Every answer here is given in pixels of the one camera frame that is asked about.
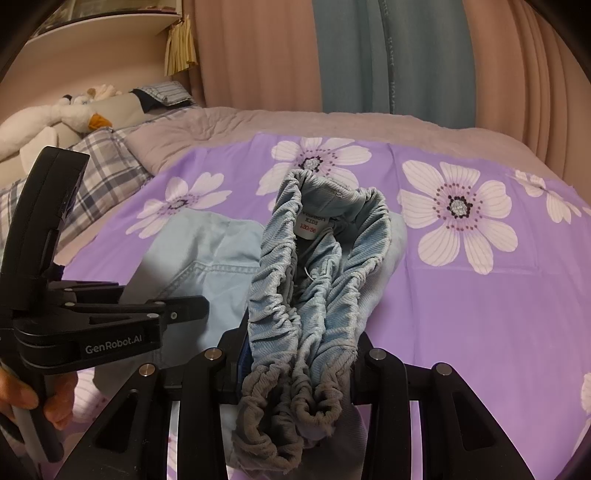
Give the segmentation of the person's left hand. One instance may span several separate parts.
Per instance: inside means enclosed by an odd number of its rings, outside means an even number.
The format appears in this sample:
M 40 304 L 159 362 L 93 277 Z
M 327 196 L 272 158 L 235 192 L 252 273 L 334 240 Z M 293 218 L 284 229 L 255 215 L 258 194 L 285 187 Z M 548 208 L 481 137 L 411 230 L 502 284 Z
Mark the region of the person's left hand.
M 11 421 L 15 420 L 14 409 L 32 410 L 42 405 L 46 419 L 59 431 L 64 430 L 73 417 L 75 387 L 78 383 L 76 372 L 58 375 L 54 394 L 40 402 L 35 391 L 17 379 L 4 368 L 0 371 L 1 413 Z

